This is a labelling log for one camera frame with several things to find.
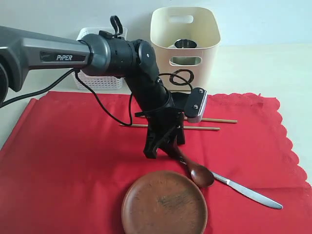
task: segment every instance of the white wall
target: white wall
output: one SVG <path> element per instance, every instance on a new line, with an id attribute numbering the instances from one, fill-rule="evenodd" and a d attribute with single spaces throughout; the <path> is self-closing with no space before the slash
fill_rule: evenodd
<path id="1" fill-rule="evenodd" d="M 192 5 L 213 11 L 223 45 L 312 42 L 311 0 L 2 0 L 0 25 L 75 39 L 118 15 L 129 39 L 149 39 L 155 9 Z"/>

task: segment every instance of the chopstick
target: chopstick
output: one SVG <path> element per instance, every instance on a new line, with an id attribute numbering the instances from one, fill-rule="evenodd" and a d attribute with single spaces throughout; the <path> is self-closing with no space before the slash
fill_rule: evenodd
<path id="1" fill-rule="evenodd" d="M 221 118 L 202 118 L 203 122 L 215 122 L 215 123 L 237 123 L 237 120 L 234 119 L 221 119 Z"/>
<path id="2" fill-rule="evenodd" d="M 135 128 L 147 128 L 147 124 L 132 124 L 131 126 L 128 127 L 135 127 Z M 198 126 L 184 126 L 184 129 L 188 130 L 209 130 L 209 131 L 219 131 L 220 128 L 216 127 L 198 127 Z"/>

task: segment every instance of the red cloth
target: red cloth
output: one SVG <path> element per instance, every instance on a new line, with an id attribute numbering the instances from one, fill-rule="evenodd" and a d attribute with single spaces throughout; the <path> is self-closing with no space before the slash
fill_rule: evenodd
<path id="1" fill-rule="evenodd" d="M 100 95 L 125 121 L 128 98 Z M 214 95 L 205 117 L 238 124 L 202 122 L 221 130 L 185 130 L 181 148 L 190 158 L 284 205 L 267 208 L 216 181 L 202 189 L 206 234 L 311 233 L 312 190 L 278 108 L 275 98 Z M 146 129 L 119 126 L 91 94 L 49 92 L 33 99 L 0 151 L 1 233 L 122 234 L 122 200 L 136 179 L 156 170 L 187 175 L 162 152 L 146 159 L 145 136 Z"/>

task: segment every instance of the brown plate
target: brown plate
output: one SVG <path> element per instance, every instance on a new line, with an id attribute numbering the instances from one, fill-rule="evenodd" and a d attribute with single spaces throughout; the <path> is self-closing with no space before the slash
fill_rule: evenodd
<path id="1" fill-rule="evenodd" d="M 171 171 L 138 179 L 128 190 L 121 211 L 126 234 L 202 234 L 207 217 L 199 188 Z"/>

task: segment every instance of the knife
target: knife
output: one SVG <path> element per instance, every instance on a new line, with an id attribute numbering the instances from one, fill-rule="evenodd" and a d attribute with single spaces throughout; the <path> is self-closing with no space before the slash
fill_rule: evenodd
<path id="1" fill-rule="evenodd" d="M 232 187 L 233 189 L 235 189 L 236 191 L 240 192 L 241 194 L 243 194 L 244 196 L 256 201 L 256 202 L 259 202 L 260 204 L 262 205 L 265 205 L 265 206 L 268 206 L 270 208 L 273 208 L 273 209 L 282 209 L 283 206 L 279 203 L 277 203 L 276 201 L 273 201 L 272 199 L 264 196 L 264 195 L 261 195 L 251 189 L 248 189 L 234 181 L 231 181 L 223 176 L 220 176 L 218 175 L 217 173 L 214 173 L 212 172 L 212 174 L 214 175 L 215 179 L 221 181 L 222 183 Z"/>

